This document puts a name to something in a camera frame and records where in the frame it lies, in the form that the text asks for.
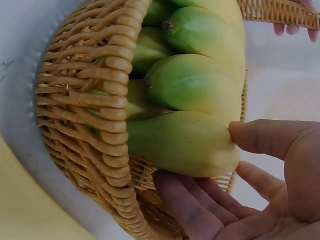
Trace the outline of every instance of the banana bunch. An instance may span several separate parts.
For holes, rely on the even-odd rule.
[[[191,177],[234,171],[245,42],[237,0],[153,0],[128,84],[129,154]]]

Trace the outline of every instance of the fingernail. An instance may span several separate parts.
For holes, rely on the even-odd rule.
[[[242,161],[239,161],[238,166],[236,167],[235,171],[238,172],[238,170],[241,170],[243,168],[246,169],[251,166],[252,166],[252,164],[250,162],[242,160]]]
[[[160,173],[161,173],[161,170],[156,170],[151,174],[151,176],[154,177],[154,176],[157,176]]]
[[[243,125],[243,124],[245,124],[244,122],[242,122],[242,121],[231,121],[230,123],[229,123],[229,126],[230,125],[237,125],[237,126],[239,126],[239,125]]]

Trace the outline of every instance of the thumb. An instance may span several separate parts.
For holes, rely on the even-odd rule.
[[[291,145],[309,130],[320,128],[318,122],[259,119],[248,123],[231,122],[233,141],[243,150],[267,154],[285,160]]]

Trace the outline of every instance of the hand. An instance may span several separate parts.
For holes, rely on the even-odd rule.
[[[284,161],[285,182],[240,162],[237,173],[269,205],[259,211],[237,202],[210,178],[158,170],[159,196],[191,240],[320,239],[320,123],[256,120],[231,123],[243,150]]]
[[[308,8],[310,11],[316,13],[315,10],[315,0],[291,0],[292,2],[301,4]],[[283,24],[274,24],[274,32],[277,35],[282,35],[285,32],[285,25]],[[286,32],[290,35],[294,35],[299,31],[299,27],[295,24],[290,24],[286,28]],[[318,31],[308,29],[309,38],[312,42],[316,42],[318,38]]]

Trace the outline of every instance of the woven rattan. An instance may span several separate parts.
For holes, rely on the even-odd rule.
[[[187,239],[158,197],[155,168],[128,156],[127,84],[151,0],[88,0],[51,41],[39,70],[37,124],[57,167],[136,239]],[[286,0],[238,0],[243,18],[319,30],[319,16]],[[90,94],[101,90],[110,95]],[[242,94],[243,121],[247,82]],[[88,108],[100,111],[102,117]],[[86,126],[100,130],[101,136]],[[235,173],[216,178],[230,192]]]

